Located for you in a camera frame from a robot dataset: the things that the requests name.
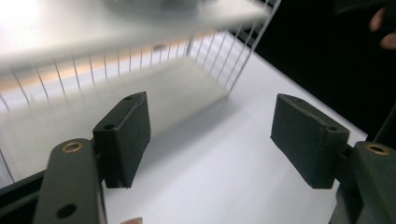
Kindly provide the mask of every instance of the white surface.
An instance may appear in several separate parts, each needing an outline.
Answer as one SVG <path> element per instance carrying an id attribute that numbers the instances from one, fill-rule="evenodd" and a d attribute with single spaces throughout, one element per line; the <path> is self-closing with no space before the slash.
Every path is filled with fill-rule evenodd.
<path id="1" fill-rule="evenodd" d="M 252 57 L 228 99 L 148 145 L 131 189 L 105 189 L 110 224 L 327 224 L 335 189 L 311 189 L 270 139 L 276 95 L 301 97 L 365 134 Z"/>
<path id="2" fill-rule="evenodd" d="M 196 14 L 169 16 L 125 13 L 107 5 L 111 1 L 0 0 L 0 62 L 151 44 L 270 15 L 248 0 L 218 0 Z"/>
<path id="3" fill-rule="evenodd" d="M 190 58 L 89 83 L 81 90 L 74 87 L 66 96 L 32 102 L 0 117 L 0 148 L 15 181 L 44 170 L 51 150 L 63 141 L 91 139 L 93 127 L 125 96 L 148 93 L 155 137 L 228 95 Z"/>

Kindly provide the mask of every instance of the white wire rack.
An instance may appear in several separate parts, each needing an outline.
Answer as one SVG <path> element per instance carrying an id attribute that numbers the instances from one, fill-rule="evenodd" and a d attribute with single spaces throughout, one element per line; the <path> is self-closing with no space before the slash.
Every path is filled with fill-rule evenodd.
<path id="1" fill-rule="evenodd" d="M 114 106 L 118 97 L 128 92 L 118 91 L 119 89 L 132 88 L 129 91 L 134 92 L 150 89 L 148 100 L 151 125 L 155 126 L 153 135 L 163 132 L 182 119 L 192 116 L 202 108 L 225 97 L 233 90 L 279 3 L 280 1 L 276 1 L 273 5 L 260 5 L 260 10 L 266 14 L 258 19 L 233 21 L 231 24 L 225 22 L 219 27 L 201 28 L 197 32 L 180 32 L 183 35 L 171 37 L 165 35 L 162 40 L 141 44 L 136 44 L 134 41 L 132 44 L 127 44 L 124 41 L 119 45 L 114 43 L 100 45 L 101 48 L 95 45 L 95 48 L 54 51 L 55 53 L 40 54 L 39 57 L 12 59 L 11 63 L 0 63 L 0 114 L 2 116 L 0 127 L 3 129 L 0 134 L 0 148 L 8 164 L 10 176 L 18 181 L 45 168 L 52 147 L 62 140 L 67 140 L 68 137 L 75 137 L 59 131 L 60 125 L 68 126 L 69 132 L 79 134 L 81 137 L 87 135 L 85 129 L 88 129 L 90 133 L 97 119 Z M 175 77 L 179 80 L 178 85 L 168 83 L 170 85 L 168 89 L 174 89 L 178 93 L 166 90 L 159 91 L 156 95 L 155 91 L 168 85 L 164 80 L 172 76 L 156 77 L 161 73 L 179 74 Z M 207 83 L 209 87 L 199 86 L 201 82 Z M 183 88 L 194 89 L 195 92 L 182 90 L 180 93 Z M 109 96 L 111 92 L 114 92 L 113 98 Z M 163 99 L 157 99 L 158 103 L 156 103 L 153 99 L 153 97 L 161 98 L 164 94 L 168 94 L 168 98 L 175 98 L 175 101 L 164 103 Z M 90 97 L 99 98 L 102 101 L 99 103 L 95 101 L 97 99 L 93 100 Z M 164 110 L 168 114 L 174 114 L 168 108 L 187 101 L 191 101 L 191 104 L 203 103 L 194 109 L 186 107 L 184 109 L 187 111 L 186 114 L 176 113 L 177 118 L 167 118 L 170 120 L 169 123 L 157 122 L 156 117 L 163 116 Z M 60 108 L 67 106 L 71 109 L 64 109 L 64 114 L 58 111 L 60 116 L 51 117 L 58 113 L 54 110 L 56 106 Z M 40 120 L 44 120 L 43 124 L 38 126 L 35 123 L 35 120 L 38 120 L 37 114 Z M 94 119 L 92 122 L 86 121 L 87 117 Z M 58 119 L 64 119 L 64 122 L 70 125 L 54 122 Z M 38 135 L 31 133 L 34 127 L 36 127 L 34 132 L 38 132 Z M 47 145 L 40 145 L 35 139 L 45 132 L 48 134 L 48 130 L 42 132 L 41 128 L 58 130 L 54 132 L 62 137 L 53 137 Z M 35 159 L 31 160 L 29 155 L 33 155 Z M 3 182 L 7 182 L 4 179 L 9 179 L 6 176 L 0 177 Z"/>

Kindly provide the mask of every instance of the dish rack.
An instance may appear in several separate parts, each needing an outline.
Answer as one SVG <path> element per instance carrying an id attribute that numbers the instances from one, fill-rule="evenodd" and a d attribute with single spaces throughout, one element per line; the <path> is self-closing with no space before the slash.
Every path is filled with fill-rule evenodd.
<path id="1" fill-rule="evenodd" d="M 279 3 L 218 0 L 171 15 L 108 0 L 3 7 L 2 185 L 44 170 L 60 142 L 92 138 L 125 95 L 148 93 L 153 137 L 226 98 Z"/>

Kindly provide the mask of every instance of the shelf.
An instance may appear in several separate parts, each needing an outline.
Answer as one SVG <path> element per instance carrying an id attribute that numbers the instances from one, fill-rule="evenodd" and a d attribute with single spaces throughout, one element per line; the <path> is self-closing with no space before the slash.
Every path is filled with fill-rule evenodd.
<path id="1" fill-rule="evenodd" d="M 14 109 L 0 117 L 0 148 L 14 180 L 44 170 L 51 150 L 63 141 L 91 139 L 95 124 L 117 102 L 140 91 L 148 93 L 152 137 L 228 95 L 184 57 Z"/>
<path id="2" fill-rule="evenodd" d="M 0 5 L 0 62 L 83 49 L 139 46 L 264 21 L 269 9 L 248 0 L 217 0 L 193 14 L 126 13 L 110 0 L 21 0 Z"/>

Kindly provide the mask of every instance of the dark area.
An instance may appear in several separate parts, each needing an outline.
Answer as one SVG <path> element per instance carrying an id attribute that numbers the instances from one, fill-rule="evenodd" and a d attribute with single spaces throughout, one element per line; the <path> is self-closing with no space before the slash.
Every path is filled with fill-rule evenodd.
<path id="1" fill-rule="evenodd" d="M 396 50 L 368 29 L 377 8 L 283 0 L 256 51 L 373 140 L 395 103 Z"/>

